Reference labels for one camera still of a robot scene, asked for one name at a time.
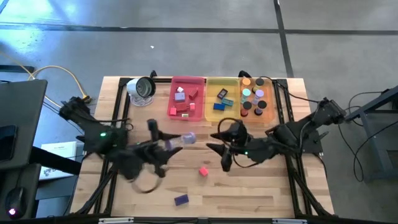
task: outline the plastic tray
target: plastic tray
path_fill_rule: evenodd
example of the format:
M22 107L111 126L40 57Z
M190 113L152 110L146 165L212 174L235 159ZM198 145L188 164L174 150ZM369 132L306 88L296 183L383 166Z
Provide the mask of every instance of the plastic tray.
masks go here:
M224 111L213 110L214 103L221 103L217 98L222 89L228 91L226 99L233 100L233 106L225 106ZM239 99L239 79L238 78L207 78L206 79L206 105L205 118L208 121L219 121L223 118L241 117Z
M176 116L170 115L170 108L174 107L177 103L174 100L174 93L177 92L177 88L181 87L184 89L185 93L185 103L189 106L190 103L195 103L195 110L188 110L184 112L177 112ZM189 94L192 90L198 89L198 95L194 100L189 98ZM169 106L167 107L167 115L170 119L177 119L183 121L200 121L203 115L203 96L205 91L205 79L202 77L173 77L172 84L170 87L170 96L169 96ZM189 117L183 118L182 114L187 113Z
M247 87L248 89L252 89L255 86L255 81L257 78L249 78L251 84ZM244 87L242 86L243 78L240 78L240 89L243 90ZM267 103L267 107L262 111L262 115L257 116L254 114L254 109L256 109L257 105L252 104L252 108L249 110L249 114L246 117L242 117L241 119L244 122L257 122L257 123L270 123L275 118L275 108L274 108L274 94L273 94L273 87L272 82L267 79L263 78L264 84L260 87L260 90L264 91L264 96L260 100L264 100ZM254 93L252 92L248 97L248 101L252 102L254 98Z

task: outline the computer mouse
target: computer mouse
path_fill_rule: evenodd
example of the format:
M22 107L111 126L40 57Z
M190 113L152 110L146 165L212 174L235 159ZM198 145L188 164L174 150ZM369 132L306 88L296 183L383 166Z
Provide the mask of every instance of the computer mouse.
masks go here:
M5 208L11 219L23 217L26 212L25 188L16 187L10 190L6 196Z

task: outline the colored cylinder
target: colored cylinder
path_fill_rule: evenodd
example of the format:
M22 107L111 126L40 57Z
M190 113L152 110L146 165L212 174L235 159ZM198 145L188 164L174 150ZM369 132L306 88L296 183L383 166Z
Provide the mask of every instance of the colored cylinder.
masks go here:
M242 79L242 87L243 88L249 88L251 81L249 78L243 78Z
M243 103L243 108L241 109L241 116L245 117L249 114L249 110L251 109L251 103L246 101Z
M267 103L264 100L259 101L257 108L254 110L254 114L257 116L262 115L263 109L267 107Z
M242 98L241 98L241 103L244 103L248 100L248 97L250 96L251 92L249 89L244 89L242 91Z
M256 94L254 95L254 99L252 100L252 104L257 105L261 99L261 97L264 96L264 91L262 90L257 90Z
M263 86L263 84L264 84L264 80L262 78L256 79L256 85L251 89L251 91L253 93L256 93L256 91L258 89L260 89L260 87Z

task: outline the yellow cable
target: yellow cable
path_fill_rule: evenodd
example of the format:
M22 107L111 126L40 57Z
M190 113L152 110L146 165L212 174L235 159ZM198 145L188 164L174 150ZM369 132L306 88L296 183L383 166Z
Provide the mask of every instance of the yellow cable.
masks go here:
M5 54L5 53L3 53L3 52L1 52L1 51L0 51L0 54L2 54L3 56L5 56L5 57L8 58L9 60L13 61L14 63L16 63L16 64L19 65L21 68L23 68L23 69L29 74L29 77L28 77L28 79L27 79L28 81L30 80L30 78L32 78L32 79L35 80L37 74L39 74L42 70L45 70L46 68L59 68L59 69L62 69L62 70L66 71L69 75L71 75L71 76L73 77L73 79L75 80L77 86L78 86L79 89L80 89L81 94L83 95L83 98L87 96L87 95L85 94L85 92L83 91L83 89L82 89L82 87L81 87L79 81L77 80L76 76L75 76L71 71L67 70L66 68L63 68L63 67L61 67L61 66L56 66L56 65L48 65L48 66L45 66L45 67L43 67L43 68L40 68L40 69L34 71L33 73L30 73L30 71L28 71L28 69L26 69L25 66L23 66L21 63L19 63L16 59L13 59L12 57L8 56L7 54ZM53 100L51 100L47 95L45 95L44 97L45 97L49 102L51 102L52 104L54 104L55 106L58 106L59 108L61 108L61 106L60 106L58 103L56 103L56 102L54 102Z

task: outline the purple block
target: purple block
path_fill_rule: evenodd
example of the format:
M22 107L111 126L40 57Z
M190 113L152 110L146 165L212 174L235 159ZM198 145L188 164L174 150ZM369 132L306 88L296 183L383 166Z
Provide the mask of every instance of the purple block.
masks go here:
M185 93L174 93L174 100L177 102L185 101Z
M174 202L175 202L175 206L179 206L184 203L188 203L189 202L188 195L176 197L176 198L174 198Z

